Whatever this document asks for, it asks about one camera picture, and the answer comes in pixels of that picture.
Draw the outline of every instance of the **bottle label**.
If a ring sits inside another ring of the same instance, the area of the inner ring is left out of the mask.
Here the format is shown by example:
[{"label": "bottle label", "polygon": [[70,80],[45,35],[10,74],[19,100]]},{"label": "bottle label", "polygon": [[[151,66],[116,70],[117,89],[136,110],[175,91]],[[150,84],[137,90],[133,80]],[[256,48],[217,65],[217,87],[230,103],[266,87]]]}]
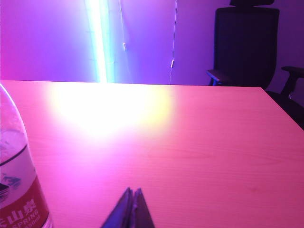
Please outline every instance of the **bottle label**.
[{"label": "bottle label", "polygon": [[0,228],[42,227],[48,208],[28,146],[0,164],[0,174]]}]

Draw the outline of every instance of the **chair armrest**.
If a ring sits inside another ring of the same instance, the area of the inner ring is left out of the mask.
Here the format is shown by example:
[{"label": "chair armrest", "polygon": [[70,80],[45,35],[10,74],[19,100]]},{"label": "chair armrest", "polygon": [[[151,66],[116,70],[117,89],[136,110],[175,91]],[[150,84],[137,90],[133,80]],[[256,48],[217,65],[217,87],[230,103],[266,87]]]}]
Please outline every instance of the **chair armrest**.
[{"label": "chair armrest", "polygon": [[298,78],[304,78],[304,68],[294,67],[294,66],[284,66],[282,70],[289,72],[289,78],[285,83],[285,86],[281,92],[281,95],[288,97],[291,92],[295,90],[295,84]]},{"label": "chair armrest", "polygon": [[282,70],[288,71],[290,76],[293,77],[301,77],[304,78],[304,68],[300,68],[300,67],[294,67],[294,66],[284,66],[282,67]]},{"label": "chair armrest", "polygon": [[233,84],[232,79],[220,70],[207,70],[206,72],[215,81],[216,85],[228,86]]}]

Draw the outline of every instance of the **chair backrest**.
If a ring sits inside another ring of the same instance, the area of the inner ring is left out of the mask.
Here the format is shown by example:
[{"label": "chair backrest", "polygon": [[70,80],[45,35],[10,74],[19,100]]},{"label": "chair backrest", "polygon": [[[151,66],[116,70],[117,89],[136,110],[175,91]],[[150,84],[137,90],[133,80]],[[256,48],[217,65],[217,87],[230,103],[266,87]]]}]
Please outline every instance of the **chair backrest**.
[{"label": "chair backrest", "polygon": [[278,18],[278,9],[217,9],[214,69],[230,76],[238,86],[267,88],[276,67]]}]

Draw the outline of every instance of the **plastic water bottle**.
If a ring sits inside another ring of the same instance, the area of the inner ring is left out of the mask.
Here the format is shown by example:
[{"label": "plastic water bottle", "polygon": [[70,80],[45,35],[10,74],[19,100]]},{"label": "plastic water bottle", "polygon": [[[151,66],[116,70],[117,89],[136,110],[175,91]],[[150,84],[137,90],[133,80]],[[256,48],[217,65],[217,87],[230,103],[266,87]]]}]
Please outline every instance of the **plastic water bottle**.
[{"label": "plastic water bottle", "polygon": [[0,84],[0,228],[52,228],[20,114]]}]

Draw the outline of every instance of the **red label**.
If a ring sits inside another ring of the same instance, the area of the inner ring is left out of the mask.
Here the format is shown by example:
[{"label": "red label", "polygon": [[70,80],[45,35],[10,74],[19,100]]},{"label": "red label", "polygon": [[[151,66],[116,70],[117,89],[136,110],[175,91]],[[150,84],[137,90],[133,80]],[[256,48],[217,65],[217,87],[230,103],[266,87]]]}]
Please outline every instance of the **red label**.
[{"label": "red label", "polygon": [[36,177],[17,201],[0,209],[0,228],[40,228],[48,218],[48,208]]}]

